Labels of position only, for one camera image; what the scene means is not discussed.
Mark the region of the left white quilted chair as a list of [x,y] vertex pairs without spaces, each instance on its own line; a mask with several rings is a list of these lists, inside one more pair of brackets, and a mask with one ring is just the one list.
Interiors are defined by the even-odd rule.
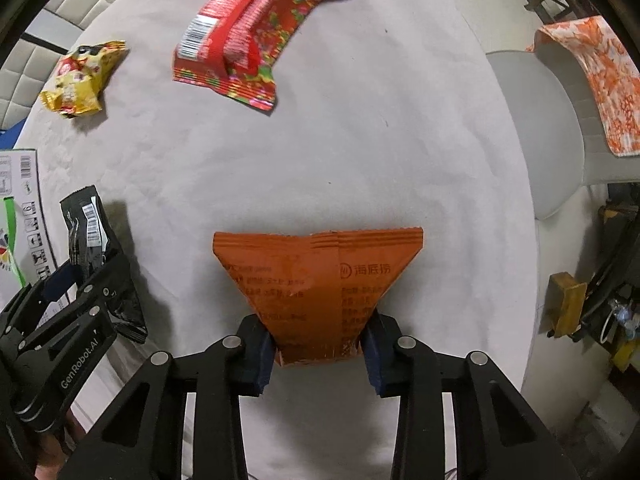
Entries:
[[1,130],[22,122],[58,58],[116,0],[49,0],[1,65]]

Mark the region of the grey tablecloth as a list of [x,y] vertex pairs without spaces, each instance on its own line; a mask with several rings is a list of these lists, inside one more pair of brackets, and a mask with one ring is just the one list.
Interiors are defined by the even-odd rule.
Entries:
[[216,232],[418,226],[424,248],[381,310],[438,352],[485,351],[521,385],[537,296],[526,163],[454,0],[322,2],[274,66],[270,114],[172,78],[206,1],[116,0],[82,35],[128,44],[103,112],[67,119],[36,105],[18,140],[37,152],[58,260],[61,200],[98,189],[149,326],[145,346],[113,344],[74,404],[79,421],[90,427],[150,351],[202,351],[247,315]]

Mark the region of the grey round chair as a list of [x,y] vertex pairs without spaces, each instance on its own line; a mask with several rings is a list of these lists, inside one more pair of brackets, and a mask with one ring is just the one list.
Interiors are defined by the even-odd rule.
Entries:
[[555,214],[583,185],[634,183],[637,156],[616,157],[587,77],[569,50],[490,52],[526,161],[535,218]]

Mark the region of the open cardboard box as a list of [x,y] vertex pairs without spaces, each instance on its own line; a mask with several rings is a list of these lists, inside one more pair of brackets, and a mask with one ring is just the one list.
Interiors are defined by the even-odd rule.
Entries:
[[56,270],[40,200],[37,152],[0,154],[0,299],[2,307],[27,285]]

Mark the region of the orange patterned cloth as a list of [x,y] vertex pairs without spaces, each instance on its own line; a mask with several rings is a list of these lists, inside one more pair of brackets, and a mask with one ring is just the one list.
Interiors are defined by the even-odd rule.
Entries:
[[528,48],[558,44],[577,61],[591,89],[608,148],[617,157],[639,154],[639,70],[601,15],[540,26]]

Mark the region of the orange snack bag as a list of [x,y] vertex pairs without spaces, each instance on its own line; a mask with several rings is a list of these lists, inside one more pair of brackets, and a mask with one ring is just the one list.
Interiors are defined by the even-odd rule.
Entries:
[[423,248],[414,228],[308,236],[217,232],[213,253],[276,341],[281,366],[359,352],[378,302]]

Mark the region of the yellow snack bag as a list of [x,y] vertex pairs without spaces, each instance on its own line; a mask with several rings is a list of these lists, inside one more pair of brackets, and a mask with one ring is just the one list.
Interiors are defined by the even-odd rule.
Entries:
[[81,44],[60,58],[53,87],[40,92],[40,101],[47,110],[67,118],[99,113],[102,93],[127,53],[122,40]]

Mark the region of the yellow wooden block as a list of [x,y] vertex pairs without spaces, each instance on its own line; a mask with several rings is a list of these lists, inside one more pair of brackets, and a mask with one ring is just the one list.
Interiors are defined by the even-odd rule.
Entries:
[[551,325],[547,336],[573,335],[580,325],[588,284],[578,282],[572,274],[551,274],[546,293],[546,312]]

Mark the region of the black snack bag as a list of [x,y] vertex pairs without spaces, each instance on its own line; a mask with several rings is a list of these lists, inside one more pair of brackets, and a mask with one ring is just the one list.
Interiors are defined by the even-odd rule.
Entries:
[[61,200],[67,229],[68,258],[79,290],[90,286],[104,302],[117,333],[144,344],[146,327],[127,255],[122,249],[95,186]]

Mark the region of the red floral snack bag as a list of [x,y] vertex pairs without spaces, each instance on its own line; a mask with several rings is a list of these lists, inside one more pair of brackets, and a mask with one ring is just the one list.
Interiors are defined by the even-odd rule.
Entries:
[[273,65],[323,1],[208,0],[175,48],[175,81],[270,112],[277,102]]

